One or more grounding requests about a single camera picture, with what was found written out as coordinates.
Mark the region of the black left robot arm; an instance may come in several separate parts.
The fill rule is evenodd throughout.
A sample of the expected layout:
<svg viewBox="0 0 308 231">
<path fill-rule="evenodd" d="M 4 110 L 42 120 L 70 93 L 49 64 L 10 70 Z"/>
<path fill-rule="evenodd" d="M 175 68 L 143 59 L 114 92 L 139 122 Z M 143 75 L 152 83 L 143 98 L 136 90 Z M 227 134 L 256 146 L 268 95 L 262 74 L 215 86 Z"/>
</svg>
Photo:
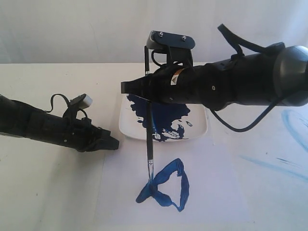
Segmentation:
<svg viewBox="0 0 308 231">
<path fill-rule="evenodd" d="M 63 94 L 60 96 L 67 105 L 62 117 L 1 96 L 1 135 L 28 138 L 79 152 L 119 148 L 119 141 L 111 136 L 109 130 L 94 126 L 87 115 L 81 119 L 77 118 L 78 112 L 84 112 L 92 103 L 88 95 L 81 94 L 72 100 L 68 100 Z"/>
</svg>

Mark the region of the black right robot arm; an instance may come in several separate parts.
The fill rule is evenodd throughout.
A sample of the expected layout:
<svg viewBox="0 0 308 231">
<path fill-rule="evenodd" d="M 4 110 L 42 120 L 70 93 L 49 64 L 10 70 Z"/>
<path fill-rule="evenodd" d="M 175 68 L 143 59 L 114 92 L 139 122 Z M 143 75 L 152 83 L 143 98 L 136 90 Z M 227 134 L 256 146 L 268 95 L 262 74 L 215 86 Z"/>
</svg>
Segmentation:
<svg viewBox="0 0 308 231">
<path fill-rule="evenodd" d="M 303 106 L 308 102 L 308 50 L 273 45 L 274 54 L 255 53 L 193 67 L 170 65 L 121 83 L 121 92 L 154 103 Z"/>
</svg>

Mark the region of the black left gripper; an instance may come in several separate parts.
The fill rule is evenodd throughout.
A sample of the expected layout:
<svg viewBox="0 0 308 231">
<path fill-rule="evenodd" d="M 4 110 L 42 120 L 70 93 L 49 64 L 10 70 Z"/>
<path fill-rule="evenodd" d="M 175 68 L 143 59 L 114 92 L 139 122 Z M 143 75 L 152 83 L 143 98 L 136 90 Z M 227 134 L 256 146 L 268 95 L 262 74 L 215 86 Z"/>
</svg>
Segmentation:
<svg viewBox="0 0 308 231">
<path fill-rule="evenodd" d="M 95 128 L 90 120 L 70 119 L 50 115 L 44 120 L 44 141 L 79 152 L 117 150 L 119 141 L 111 136 L 111 131 Z"/>
</svg>

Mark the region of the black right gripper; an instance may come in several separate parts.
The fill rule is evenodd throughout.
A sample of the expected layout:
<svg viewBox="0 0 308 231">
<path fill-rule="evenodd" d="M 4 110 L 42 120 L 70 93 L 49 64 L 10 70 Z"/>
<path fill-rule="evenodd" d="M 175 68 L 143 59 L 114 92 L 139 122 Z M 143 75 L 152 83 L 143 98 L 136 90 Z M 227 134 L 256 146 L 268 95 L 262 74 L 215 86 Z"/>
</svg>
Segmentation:
<svg viewBox="0 0 308 231">
<path fill-rule="evenodd" d="M 231 104 L 230 80 L 212 63 L 159 68 L 144 77 L 121 82 L 120 88 L 123 94 L 154 103 L 202 104 L 214 111 Z"/>
</svg>

